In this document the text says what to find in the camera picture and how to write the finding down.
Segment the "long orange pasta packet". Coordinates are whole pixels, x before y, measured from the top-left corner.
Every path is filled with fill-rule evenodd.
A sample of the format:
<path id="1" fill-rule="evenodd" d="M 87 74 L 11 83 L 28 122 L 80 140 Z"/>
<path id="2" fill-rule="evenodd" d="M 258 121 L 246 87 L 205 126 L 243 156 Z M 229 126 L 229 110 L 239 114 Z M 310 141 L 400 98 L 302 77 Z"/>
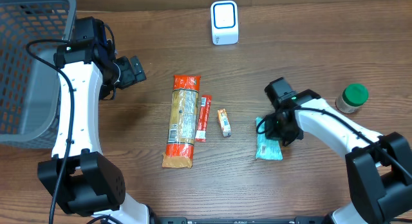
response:
<path id="1" fill-rule="evenodd" d="M 199 75 L 175 75 L 163 168 L 191 168 L 198 111 Z"/>

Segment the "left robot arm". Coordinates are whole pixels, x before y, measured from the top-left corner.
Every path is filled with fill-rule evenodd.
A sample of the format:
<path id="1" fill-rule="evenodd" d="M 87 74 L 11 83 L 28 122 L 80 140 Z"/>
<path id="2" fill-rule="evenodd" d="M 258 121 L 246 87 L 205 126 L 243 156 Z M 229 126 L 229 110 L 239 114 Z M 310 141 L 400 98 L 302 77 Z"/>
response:
<path id="1" fill-rule="evenodd" d="M 37 175 L 55 209 L 90 216 L 91 222 L 158 223 L 152 209 L 126 192 L 121 170 L 103 154 L 98 135 L 98 103 L 116 89 L 139 81 L 125 57 L 117 58 L 113 39 L 82 35 L 58 41 L 53 62 L 32 57 L 59 74 L 59 127 L 51 160 L 38 164 Z"/>

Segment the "teal wet wipes pack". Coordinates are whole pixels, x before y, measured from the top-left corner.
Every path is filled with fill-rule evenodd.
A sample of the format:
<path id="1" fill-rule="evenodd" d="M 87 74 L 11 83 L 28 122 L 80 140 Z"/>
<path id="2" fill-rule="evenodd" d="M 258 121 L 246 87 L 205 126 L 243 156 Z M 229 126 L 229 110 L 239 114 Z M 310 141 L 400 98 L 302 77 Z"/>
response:
<path id="1" fill-rule="evenodd" d="M 281 144 L 278 138 L 267 138 L 265 134 L 257 134 L 256 159 L 278 160 L 283 159 Z"/>

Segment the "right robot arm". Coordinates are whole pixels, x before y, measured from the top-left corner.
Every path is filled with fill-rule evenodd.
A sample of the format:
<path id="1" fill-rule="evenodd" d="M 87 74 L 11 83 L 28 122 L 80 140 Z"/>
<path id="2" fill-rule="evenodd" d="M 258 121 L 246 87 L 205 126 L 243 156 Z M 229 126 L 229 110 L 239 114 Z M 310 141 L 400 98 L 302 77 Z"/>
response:
<path id="1" fill-rule="evenodd" d="M 382 135 L 338 113 L 316 92 L 265 88 L 275 111 L 263 134 L 283 146 L 310 133 L 346 162 L 351 202 L 323 223 L 390 223 L 411 210 L 411 148 L 399 133 Z"/>

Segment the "green lid spice jar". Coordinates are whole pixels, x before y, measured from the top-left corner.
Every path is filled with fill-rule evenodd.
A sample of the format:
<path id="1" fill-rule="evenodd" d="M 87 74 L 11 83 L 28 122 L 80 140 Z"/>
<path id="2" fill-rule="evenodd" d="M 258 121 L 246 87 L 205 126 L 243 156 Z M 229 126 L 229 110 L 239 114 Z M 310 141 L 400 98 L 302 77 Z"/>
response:
<path id="1" fill-rule="evenodd" d="M 336 98 L 335 105 L 340 112 L 356 112 L 369 98 L 369 92 L 363 84 L 350 84 Z"/>

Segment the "red snack stick packet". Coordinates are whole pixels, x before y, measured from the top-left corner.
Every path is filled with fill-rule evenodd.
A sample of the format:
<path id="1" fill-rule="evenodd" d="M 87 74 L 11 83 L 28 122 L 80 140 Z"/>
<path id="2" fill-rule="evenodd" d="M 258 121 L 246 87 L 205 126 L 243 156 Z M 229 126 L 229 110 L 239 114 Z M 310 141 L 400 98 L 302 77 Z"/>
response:
<path id="1" fill-rule="evenodd" d="M 198 127 L 196 130 L 195 141 L 196 142 L 206 142 L 206 130 L 207 123 L 209 119 L 209 113 L 211 108 L 212 96 L 203 95 L 201 97 L 201 108 L 198 120 Z"/>

